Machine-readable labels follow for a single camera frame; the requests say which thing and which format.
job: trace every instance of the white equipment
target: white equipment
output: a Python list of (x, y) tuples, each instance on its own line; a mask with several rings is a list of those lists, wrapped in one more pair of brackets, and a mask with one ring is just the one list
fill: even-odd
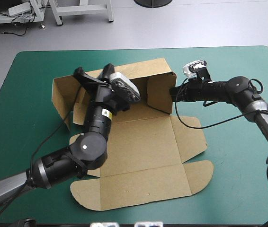
[(42, 22), (44, 21), (46, 8), (42, 8), (41, 6), (42, 4), (47, 4), (47, 3), (48, 3), (48, 0), (27, 0), (27, 2), (21, 5), (9, 8), (9, 10), (6, 10), (6, 11), (1, 11), (0, 12), (0, 24), (6, 24), (6, 23), (12, 23), (12, 22), (13, 23), (33, 22), (33, 18), (34, 18), (34, 22)]

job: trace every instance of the black cylindrical base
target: black cylindrical base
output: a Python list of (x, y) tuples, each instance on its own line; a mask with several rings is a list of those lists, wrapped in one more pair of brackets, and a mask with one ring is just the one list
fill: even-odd
[(168, 5), (172, 0), (134, 0), (138, 5), (148, 8), (158, 8)]

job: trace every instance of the crease line on cardboard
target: crease line on cardboard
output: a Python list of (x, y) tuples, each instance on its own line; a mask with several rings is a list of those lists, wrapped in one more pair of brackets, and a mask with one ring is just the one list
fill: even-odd
[(180, 163), (182, 164), (181, 155), (180, 155), (180, 151), (179, 151), (179, 147), (178, 147), (178, 143), (177, 143), (177, 139), (176, 139), (176, 135), (175, 135), (175, 131), (174, 131), (174, 128), (173, 128), (173, 123), (172, 123), (172, 119), (171, 119), (171, 116), (170, 115), (169, 115), (169, 119), (170, 119), (170, 122), (171, 122), (172, 130), (173, 130), (173, 134), (174, 134), (174, 139), (175, 139), (176, 146), (177, 146)]
[(100, 208), (99, 210), (102, 211), (102, 196), (101, 196), (101, 183), (100, 183), (100, 178), (99, 179), (99, 194), (100, 194)]
[(140, 119), (135, 119), (135, 120), (129, 120), (129, 121), (124, 121), (124, 122), (116, 122), (116, 123), (113, 123), (112, 122), (112, 125), (117, 125), (117, 124), (123, 124), (123, 123), (129, 123), (129, 122), (135, 122), (135, 121), (145, 121), (145, 120), (149, 120), (149, 119), (155, 119), (155, 118), (160, 118), (160, 117), (169, 117), (170, 115), (164, 111), (161, 111), (161, 110), (158, 110), (160, 112), (163, 112), (167, 115), (163, 115), (163, 116), (157, 116), (157, 117), (149, 117), (149, 118), (140, 118)]
[(148, 169), (134, 170), (134, 171), (131, 171), (131, 172), (126, 172), (126, 173), (120, 173), (120, 174), (114, 174), (114, 175), (108, 175), (108, 176), (100, 176), (100, 177), (95, 176), (95, 177), (97, 177), (97, 179), (101, 179), (101, 178), (104, 178), (104, 177), (118, 176), (118, 175), (130, 174), (130, 173), (138, 173), (138, 172), (146, 171), (146, 170), (150, 170), (150, 169), (160, 169), (160, 168), (165, 168), (165, 167), (170, 167), (170, 166), (179, 166), (179, 165), (182, 165), (183, 166), (183, 164), (181, 163), (181, 161), (180, 161), (179, 164), (174, 164), (174, 165), (153, 167), (153, 168), (148, 168)]

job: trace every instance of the cardboard box wall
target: cardboard box wall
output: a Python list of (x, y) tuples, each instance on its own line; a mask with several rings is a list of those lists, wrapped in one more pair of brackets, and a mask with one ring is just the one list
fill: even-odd
[[(76, 201), (91, 210), (110, 210), (201, 191), (212, 178), (213, 164), (183, 164), (207, 146), (201, 130), (186, 128), (176, 116), (170, 116), (169, 89), (175, 86), (176, 75), (167, 62), (143, 61), (117, 66), (115, 71), (138, 87), (142, 101), (113, 117), (108, 159), (101, 168), (88, 172), (100, 178), (73, 182), (71, 192)], [(97, 77), (100, 72), (87, 74)], [(72, 76), (54, 79), (52, 101), (62, 118), (79, 87)], [(73, 107), (75, 124), (83, 124), (88, 101), (89, 95), (82, 88)], [(200, 126), (195, 117), (185, 117), (184, 121)]]

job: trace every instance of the metal stand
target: metal stand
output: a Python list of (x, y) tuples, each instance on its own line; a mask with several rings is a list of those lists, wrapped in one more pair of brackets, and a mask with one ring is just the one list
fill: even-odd
[(80, 0), (79, 6), (59, 7), (57, 0), (49, 0), (57, 25), (63, 25), (62, 16), (107, 13), (109, 22), (113, 22), (111, 0), (103, 5), (89, 5), (89, 0)]
[(158, 8), (168, 5), (172, 0), (134, 0), (138, 5), (148, 8)]
[(41, 30), (45, 30), (45, 29), (46, 29), (45, 24), (40, 23), (39, 29), (41, 29)]

